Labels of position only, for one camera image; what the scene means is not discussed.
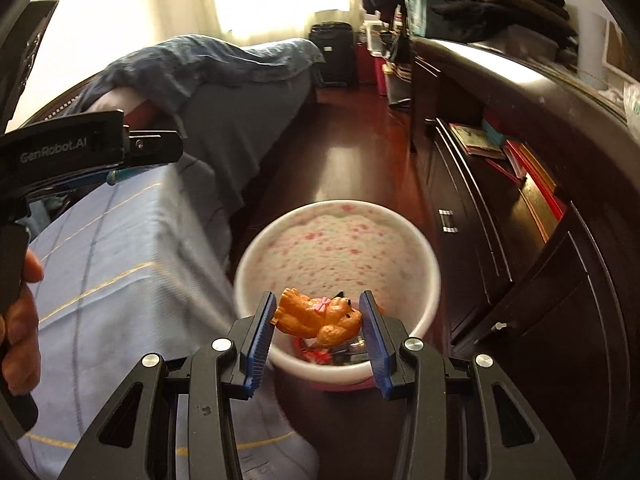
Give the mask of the person's left hand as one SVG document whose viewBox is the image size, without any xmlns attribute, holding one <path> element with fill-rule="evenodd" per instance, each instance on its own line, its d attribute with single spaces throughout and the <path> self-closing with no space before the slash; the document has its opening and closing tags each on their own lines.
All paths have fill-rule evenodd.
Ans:
<svg viewBox="0 0 640 480">
<path fill-rule="evenodd" d="M 39 283 L 43 277 L 43 266 L 29 249 L 24 261 L 20 296 L 1 318 L 1 341 L 9 343 L 9 351 L 1 360 L 1 373 L 14 396 L 31 393 L 40 381 L 38 313 L 29 284 Z"/>
</svg>

